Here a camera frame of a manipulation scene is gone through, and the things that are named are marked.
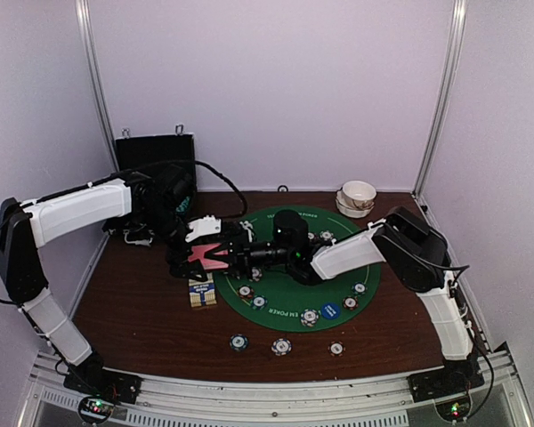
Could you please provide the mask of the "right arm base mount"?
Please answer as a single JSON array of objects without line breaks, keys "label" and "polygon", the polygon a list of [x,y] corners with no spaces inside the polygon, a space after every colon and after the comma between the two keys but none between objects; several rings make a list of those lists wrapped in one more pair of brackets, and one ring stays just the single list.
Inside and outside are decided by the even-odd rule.
[{"label": "right arm base mount", "polygon": [[450,367],[412,374],[408,382],[415,403],[465,393],[485,384],[481,373]]}]

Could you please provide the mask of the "blue chip stack mat bottom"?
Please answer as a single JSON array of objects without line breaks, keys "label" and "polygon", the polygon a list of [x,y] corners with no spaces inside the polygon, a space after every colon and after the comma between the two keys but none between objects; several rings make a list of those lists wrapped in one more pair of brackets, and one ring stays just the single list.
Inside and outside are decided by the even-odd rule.
[{"label": "blue chip stack mat bottom", "polygon": [[300,321],[305,327],[315,327],[320,318],[319,313],[314,309],[306,309],[301,313]]}]

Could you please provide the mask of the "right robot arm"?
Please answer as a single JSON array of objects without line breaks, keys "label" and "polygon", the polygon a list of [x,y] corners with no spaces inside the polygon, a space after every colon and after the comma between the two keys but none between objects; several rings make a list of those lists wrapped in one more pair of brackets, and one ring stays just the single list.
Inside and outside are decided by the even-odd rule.
[{"label": "right robot arm", "polygon": [[243,230],[228,244],[231,267],[241,276],[254,267],[281,266],[298,283],[315,286],[385,262],[418,295],[437,332],[444,365],[439,385],[454,393],[472,379],[478,352],[451,290],[462,268],[447,264],[444,236],[403,207],[335,243],[308,233],[309,225],[297,211],[280,210],[272,219],[271,240],[255,241],[252,232]]}]

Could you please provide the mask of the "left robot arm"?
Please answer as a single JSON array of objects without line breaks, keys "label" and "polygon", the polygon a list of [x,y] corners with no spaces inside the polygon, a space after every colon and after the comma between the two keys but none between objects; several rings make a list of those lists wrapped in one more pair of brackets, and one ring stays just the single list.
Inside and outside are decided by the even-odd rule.
[{"label": "left robot arm", "polygon": [[192,177],[169,165],[151,177],[123,171],[74,189],[0,205],[0,279],[7,303],[25,314],[92,395],[110,386],[109,373],[94,361],[90,343],[55,300],[38,251],[57,238],[98,222],[131,216],[163,238],[183,236],[177,207],[194,193]]}]

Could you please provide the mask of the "pink backed card deck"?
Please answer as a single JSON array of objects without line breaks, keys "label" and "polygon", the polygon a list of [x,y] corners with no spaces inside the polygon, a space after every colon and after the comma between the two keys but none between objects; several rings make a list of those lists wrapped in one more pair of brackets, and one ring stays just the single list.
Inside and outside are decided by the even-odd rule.
[{"label": "pink backed card deck", "polygon": [[203,269],[210,270],[225,270],[229,267],[229,264],[224,261],[213,259],[215,250],[220,246],[219,243],[211,243],[193,246],[191,248],[191,254],[188,256],[188,262],[200,262]]}]

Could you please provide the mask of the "brown red chip stack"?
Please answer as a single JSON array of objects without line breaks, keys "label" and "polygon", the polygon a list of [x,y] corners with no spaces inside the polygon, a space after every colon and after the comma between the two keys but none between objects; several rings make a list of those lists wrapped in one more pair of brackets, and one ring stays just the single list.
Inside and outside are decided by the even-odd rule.
[{"label": "brown red chip stack", "polygon": [[344,353],[344,345],[341,342],[332,342],[328,346],[328,351],[333,357],[342,356]]}]

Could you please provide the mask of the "green blue chip mat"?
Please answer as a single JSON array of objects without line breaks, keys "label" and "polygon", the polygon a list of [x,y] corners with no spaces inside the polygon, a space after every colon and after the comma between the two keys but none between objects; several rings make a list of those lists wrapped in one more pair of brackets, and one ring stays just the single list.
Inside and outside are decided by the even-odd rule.
[{"label": "green blue chip mat", "polygon": [[256,295],[251,301],[251,308],[253,310],[262,310],[268,304],[268,299],[263,295]]},{"label": "green blue chip mat", "polygon": [[364,295],[367,291],[368,291],[367,286],[362,282],[355,283],[352,286],[352,293],[354,295]]}]

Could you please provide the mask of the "blue round blind button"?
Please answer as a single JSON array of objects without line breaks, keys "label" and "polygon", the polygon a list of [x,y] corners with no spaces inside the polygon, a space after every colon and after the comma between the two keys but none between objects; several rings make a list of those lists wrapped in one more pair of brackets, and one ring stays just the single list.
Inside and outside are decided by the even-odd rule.
[{"label": "blue round blind button", "polygon": [[326,302],[320,308],[320,315],[329,320],[338,319],[341,315],[341,308],[333,302]]}]

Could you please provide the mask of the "dark blue chip stack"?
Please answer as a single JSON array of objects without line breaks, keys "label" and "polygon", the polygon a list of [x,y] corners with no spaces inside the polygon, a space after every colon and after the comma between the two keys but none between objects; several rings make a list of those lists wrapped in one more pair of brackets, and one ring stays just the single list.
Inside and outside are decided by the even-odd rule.
[{"label": "dark blue chip stack", "polygon": [[236,352],[246,350],[249,344],[248,338],[243,334],[234,334],[229,341],[230,347]]}]

